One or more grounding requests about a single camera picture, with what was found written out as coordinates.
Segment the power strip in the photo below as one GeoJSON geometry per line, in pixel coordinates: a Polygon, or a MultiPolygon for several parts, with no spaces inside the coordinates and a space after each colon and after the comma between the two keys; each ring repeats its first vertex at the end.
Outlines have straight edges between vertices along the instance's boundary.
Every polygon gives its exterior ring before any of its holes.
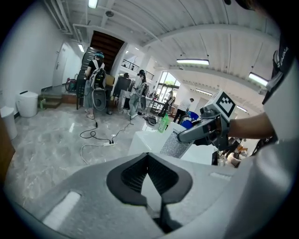
{"type": "Polygon", "coordinates": [[[104,143],[103,144],[104,147],[109,147],[109,146],[114,146],[114,145],[115,145],[115,143],[111,143],[111,144],[110,143],[104,143]]]}

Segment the white bin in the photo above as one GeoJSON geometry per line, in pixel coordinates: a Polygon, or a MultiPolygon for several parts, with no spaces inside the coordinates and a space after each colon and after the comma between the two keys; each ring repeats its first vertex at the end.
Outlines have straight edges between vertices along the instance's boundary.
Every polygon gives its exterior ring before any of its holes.
{"type": "Polygon", "coordinates": [[[17,107],[22,117],[32,117],[37,114],[38,94],[25,91],[17,94],[17,107]]]}

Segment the power cord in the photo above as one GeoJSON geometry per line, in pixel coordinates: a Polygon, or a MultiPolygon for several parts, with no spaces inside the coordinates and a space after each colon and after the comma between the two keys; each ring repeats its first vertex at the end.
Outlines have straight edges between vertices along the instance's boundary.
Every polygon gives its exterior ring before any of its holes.
{"type": "MultiPolygon", "coordinates": [[[[83,139],[95,138],[95,139],[97,139],[97,140],[108,140],[108,141],[109,141],[109,144],[111,144],[111,143],[114,144],[113,139],[116,138],[116,137],[118,136],[118,134],[119,134],[121,131],[125,131],[126,128],[127,128],[129,125],[134,125],[133,123],[131,123],[131,120],[132,120],[132,118],[131,118],[131,115],[130,115],[130,122],[124,127],[124,129],[121,129],[119,132],[117,132],[116,136],[112,137],[112,139],[109,140],[109,139],[101,139],[101,138],[97,138],[97,137],[95,137],[95,135],[96,135],[95,129],[98,128],[98,122],[97,122],[96,119],[94,118],[94,121],[95,121],[95,128],[83,131],[83,132],[80,134],[80,137],[83,138],[83,139]],[[85,132],[89,132],[89,131],[90,131],[90,136],[88,136],[88,137],[83,137],[83,136],[82,136],[82,134],[84,134],[85,132]]],[[[85,144],[85,145],[83,145],[83,146],[81,147],[81,150],[80,150],[81,159],[88,165],[87,161],[86,161],[86,160],[83,158],[83,156],[82,156],[82,149],[83,149],[85,146],[87,146],[87,145],[89,145],[89,146],[95,146],[95,147],[101,147],[101,146],[104,146],[104,145],[85,144]]]]}
{"type": "Polygon", "coordinates": [[[82,148],[81,148],[81,150],[80,150],[80,154],[81,154],[81,159],[88,165],[88,163],[87,163],[87,161],[83,158],[83,156],[82,156],[82,149],[85,147],[85,146],[87,146],[87,145],[89,145],[89,146],[104,146],[104,145],[97,145],[97,144],[85,144],[85,145],[83,145],[82,146],[82,148]]]}

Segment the wooden cabinet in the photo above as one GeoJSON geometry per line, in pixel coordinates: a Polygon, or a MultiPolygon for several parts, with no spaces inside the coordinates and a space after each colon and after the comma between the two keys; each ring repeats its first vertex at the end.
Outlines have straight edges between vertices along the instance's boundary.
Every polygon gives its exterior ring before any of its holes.
{"type": "Polygon", "coordinates": [[[14,147],[10,141],[5,123],[0,114],[0,183],[2,186],[14,152],[14,147]]]}

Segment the white ceiling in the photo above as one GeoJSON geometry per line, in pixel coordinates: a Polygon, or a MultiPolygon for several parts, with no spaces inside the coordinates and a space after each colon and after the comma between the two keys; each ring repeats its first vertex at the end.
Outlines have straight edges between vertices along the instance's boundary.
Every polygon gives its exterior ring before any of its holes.
{"type": "Polygon", "coordinates": [[[271,77],[280,32],[270,19],[233,0],[230,6],[222,0],[99,0],[97,9],[88,8],[88,0],[62,2],[70,24],[82,24],[76,29],[85,42],[93,30],[113,35],[148,51],[181,83],[223,89],[245,108],[262,110],[260,86],[248,75],[271,77]],[[113,17],[106,17],[107,9],[113,17]],[[210,65],[179,65],[178,58],[208,59],[210,65]]]}

